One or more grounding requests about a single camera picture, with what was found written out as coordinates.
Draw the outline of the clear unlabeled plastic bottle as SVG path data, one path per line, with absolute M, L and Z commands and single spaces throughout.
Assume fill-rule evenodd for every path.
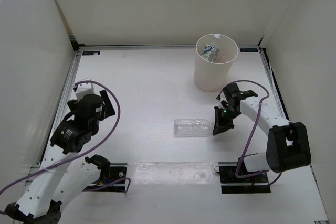
M 213 122 L 206 119 L 174 120 L 174 136 L 177 138 L 208 137 L 212 131 Z

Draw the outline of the clear bottle green white label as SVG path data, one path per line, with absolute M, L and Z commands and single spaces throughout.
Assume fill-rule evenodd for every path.
M 221 37 L 220 34 L 214 34 L 211 41 L 205 45 L 205 48 L 201 54 L 203 59 L 212 63 L 217 62 L 217 57 L 220 52 L 220 45 L 219 45 L 220 37 Z

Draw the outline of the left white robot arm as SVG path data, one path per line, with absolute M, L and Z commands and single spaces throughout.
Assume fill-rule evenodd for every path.
M 58 223 L 62 211 L 87 186 L 110 177 L 110 161 L 101 155 L 82 153 L 83 146 L 99 131 L 99 123 L 119 116 L 110 101 L 114 94 L 104 88 L 95 94 L 80 91 L 68 101 L 70 112 L 54 131 L 40 169 L 32 183 L 4 214 L 22 223 Z

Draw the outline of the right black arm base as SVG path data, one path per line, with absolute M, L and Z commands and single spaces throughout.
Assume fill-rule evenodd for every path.
M 269 194 L 267 174 L 237 178 L 235 166 L 218 166 L 222 194 Z

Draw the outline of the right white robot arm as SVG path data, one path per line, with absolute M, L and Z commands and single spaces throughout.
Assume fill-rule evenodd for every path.
M 220 104 L 214 108 L 213 136 L 233 129 L 234 119 L 240 115 L 250 118 L 254 123 L 236 166 L 235 176 L 242 182 L 268 171 L 280 174 L 311 164 L 306 126 L 301 122 L 291 122 L 267 107 L 264 101 L 269 96 L 267 93 L 260 99 L 256 92 L 242 91 L 237 82 L 232 82 L 223 87 L 216 98 Z M 266 151 L 248 154 L 257 128 L 267 137 Z

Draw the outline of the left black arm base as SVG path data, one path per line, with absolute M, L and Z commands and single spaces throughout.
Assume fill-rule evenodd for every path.
M 125 180 L 127 176 L 127 166 L 122 165 L 122 166 L 115 166 L 111 165 L 110 166 L 110 171 L 107 177 L 103 180 L 98 179 L 91 184 L 89 184 L 84 191 L 92 191 L 95 190 L 94 192 L 96 193 L 102 193 L 102 192 L 108 192 L 108 193 L 123 193 L 126 191 L 126 187 L 128 182 Z M 101 187 L 108 185 L 115 180 L 122 179 L 123 181 L 120 181 L 114 185 L 110 185 L 108 187 L 105 187 L 101 189 Z

